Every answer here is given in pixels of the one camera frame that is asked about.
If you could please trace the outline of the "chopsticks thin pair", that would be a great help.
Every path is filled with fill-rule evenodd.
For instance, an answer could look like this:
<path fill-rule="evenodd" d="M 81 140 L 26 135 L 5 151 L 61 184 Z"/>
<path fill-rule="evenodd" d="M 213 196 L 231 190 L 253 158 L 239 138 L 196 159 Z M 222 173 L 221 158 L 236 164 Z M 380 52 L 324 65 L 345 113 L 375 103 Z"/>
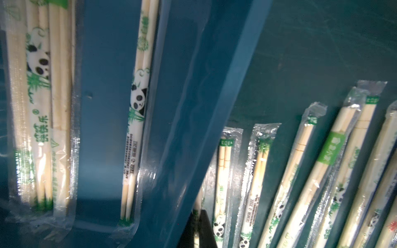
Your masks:
<path fill-rule="evenodd" d="M 200 236 L 201 236 L 201 211 L 202 211 L 202 204 L 204 199 L 204 186 L 201 186 L 197 197 L 195 199 L 192 215 L 192 227 L 193 227 L 193 247 L 199 248 L 200 247 Z"/>

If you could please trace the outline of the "chopsticks green label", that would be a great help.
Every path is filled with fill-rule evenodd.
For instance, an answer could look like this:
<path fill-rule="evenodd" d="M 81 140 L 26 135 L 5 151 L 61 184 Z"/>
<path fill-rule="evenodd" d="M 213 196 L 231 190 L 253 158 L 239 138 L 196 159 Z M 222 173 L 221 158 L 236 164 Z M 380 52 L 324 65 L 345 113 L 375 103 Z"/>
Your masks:
<path fill-rule="evenodd" d="M 385 121 L 373 146 L 371 155 L 355 194 L 354 202 L 346 219 L 338 248 L 351 248 L 359 232 L 392 148 L 397 140 L 397 102 L 388 108 Z"/>

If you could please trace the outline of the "chopsticks plain pair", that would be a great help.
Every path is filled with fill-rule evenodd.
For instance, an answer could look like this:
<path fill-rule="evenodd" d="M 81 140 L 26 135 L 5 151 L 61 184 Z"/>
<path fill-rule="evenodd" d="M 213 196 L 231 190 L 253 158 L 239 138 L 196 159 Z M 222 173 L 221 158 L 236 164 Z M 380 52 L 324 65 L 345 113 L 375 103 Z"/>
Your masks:
<path fill-rule="evenodd" d="M 234 248 L 250 246 L 269 153 L 280 126 L 280 123 L 255 124 L 252 129 L 233 240 Z"/>

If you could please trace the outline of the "chopsticks panda print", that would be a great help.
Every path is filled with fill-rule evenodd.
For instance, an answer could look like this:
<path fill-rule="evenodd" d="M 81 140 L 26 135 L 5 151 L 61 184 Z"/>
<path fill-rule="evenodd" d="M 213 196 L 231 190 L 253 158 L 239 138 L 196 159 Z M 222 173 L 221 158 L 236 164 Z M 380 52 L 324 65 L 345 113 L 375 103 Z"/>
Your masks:
<path fill-rule="evenodd" d="M 353 169 L 364 143 L 375 108 L 386 81 L 359 80 L 357 87 L 369 93 L 359 119 L 349 136 L 339 168 L 329 174 L 326 189 L 316 210 L 306 243 L 307 248 L 324 248 L 328 242 L 336 217 L 343 203 Z"/>

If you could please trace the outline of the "chopsticks panda sleeve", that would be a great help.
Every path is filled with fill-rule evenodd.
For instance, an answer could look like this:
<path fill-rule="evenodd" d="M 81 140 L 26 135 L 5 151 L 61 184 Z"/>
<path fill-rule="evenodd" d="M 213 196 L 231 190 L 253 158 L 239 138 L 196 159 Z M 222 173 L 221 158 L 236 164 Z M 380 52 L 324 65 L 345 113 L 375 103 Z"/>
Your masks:
<path fill-rule="evenodd" d="M 147 92 L 151 75 L 159 3 L 156 0 L 142 1 L 141 3 L 129 102 L 120 214 L 120 219 L 127 223 L 131 222 L 135 185 L 139 172 L 138 166 L 145 123 L 145 108 L 148 101 Z"/>

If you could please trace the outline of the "clear plastic storage box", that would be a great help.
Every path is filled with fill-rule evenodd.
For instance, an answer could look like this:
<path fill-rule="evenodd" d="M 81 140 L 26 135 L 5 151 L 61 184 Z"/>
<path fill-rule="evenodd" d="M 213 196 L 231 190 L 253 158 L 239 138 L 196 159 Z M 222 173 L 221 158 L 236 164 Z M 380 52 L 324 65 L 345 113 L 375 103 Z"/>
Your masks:
<path fill-rule="evenodd" d="M 142 208 L 130 248 L 174 248 L 242 87 L 271 1 L 166 1 L 154 52 Z M 80 15 L 80 152 L 75 222 L 60 242 L 10 216 L 1 140 L 1 247 L 110 248 L 120 217 L 128 88 L 139 1 L 85 1 Z"/>

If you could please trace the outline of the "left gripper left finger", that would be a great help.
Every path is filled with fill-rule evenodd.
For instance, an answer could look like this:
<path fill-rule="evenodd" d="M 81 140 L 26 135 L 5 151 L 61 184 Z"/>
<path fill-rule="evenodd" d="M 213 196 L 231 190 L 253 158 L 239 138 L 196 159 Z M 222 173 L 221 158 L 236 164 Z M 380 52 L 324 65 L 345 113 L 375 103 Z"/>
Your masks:
<path fill-rule="evenodd" d="M 190 214 L 177 248 L 194 248 L 193 214 Z"/>

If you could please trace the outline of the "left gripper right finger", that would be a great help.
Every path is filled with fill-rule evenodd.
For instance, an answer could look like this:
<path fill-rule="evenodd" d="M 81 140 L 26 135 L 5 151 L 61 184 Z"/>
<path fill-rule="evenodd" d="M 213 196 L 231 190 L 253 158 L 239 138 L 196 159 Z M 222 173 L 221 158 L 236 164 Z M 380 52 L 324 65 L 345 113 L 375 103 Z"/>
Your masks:
<path fill-rule="evenodd" d="M 199 243 L 200 248 L 217 248 L 212 224 L 206 210 L 201 210 L 199 219 Z"/>

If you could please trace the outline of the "chopsticks green tip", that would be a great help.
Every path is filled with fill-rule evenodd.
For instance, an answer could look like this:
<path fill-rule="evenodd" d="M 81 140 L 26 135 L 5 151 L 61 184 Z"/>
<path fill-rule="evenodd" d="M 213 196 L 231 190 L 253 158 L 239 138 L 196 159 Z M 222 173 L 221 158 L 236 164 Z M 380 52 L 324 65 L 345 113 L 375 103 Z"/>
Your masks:
<path fill-rule="evenodd" d="M 306 225 L 307 218 L 321 193 L 330 169 L 350 135 L 366 103 L 369 91 L 353 87 L 334 121 L 324 145 L 315 161 L 292 214 L 283 230 L 277 247 L 294 248 Z"/>

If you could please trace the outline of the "chopsticks bundle in box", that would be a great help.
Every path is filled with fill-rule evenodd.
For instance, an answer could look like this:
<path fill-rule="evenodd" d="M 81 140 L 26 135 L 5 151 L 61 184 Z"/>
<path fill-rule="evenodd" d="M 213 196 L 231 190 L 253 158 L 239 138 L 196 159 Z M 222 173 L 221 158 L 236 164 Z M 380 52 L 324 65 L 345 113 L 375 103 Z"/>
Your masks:
<path fill-rule="evenodd" d="M 12 197 L 25 218 L 74 214 L 78 150 L 79 1 L 1 1 L 5 33 Z"/>

